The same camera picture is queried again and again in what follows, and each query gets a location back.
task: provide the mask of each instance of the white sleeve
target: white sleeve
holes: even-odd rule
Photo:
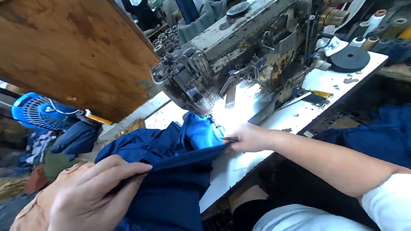
[[[381,231],[411,230],[411,174],[394,174],[364,194],[364,210]]]

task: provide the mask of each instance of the hand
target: hand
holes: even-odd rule
[[[268,137],[270,130],[255,126],[250,123],[240,125],[238,129],[227,134],[225,137],[237,137],[238,142],[232,143],[229,150],[236,152],[259,152],[266,150],[269,147],[270,138]]]
[[[107,193],[121,180],[149,172],[152,166],[127,163],[112,155],[61,189],[50,211],[48,231],[113,231],[126,214],[145,175],[130,181],[117,194]]]

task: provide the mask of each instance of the plywood panel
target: plywood panel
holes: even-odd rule
[[[118,122],[152,97],[158,62],[114,0],[0,3],[0,79],[18,87]]]

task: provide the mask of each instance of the blue fan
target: blue fan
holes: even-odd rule
[[[34,92],[18,98],[12,107],[12,115],[19,123],[38,130],[68,129],[78,121],[78,111]]]

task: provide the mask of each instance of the forearm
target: forearm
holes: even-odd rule
[[[270,150],[319,176],[339,191],[361,197],[396,172],[411,170],[360,152],[306,137],[268,130]]]

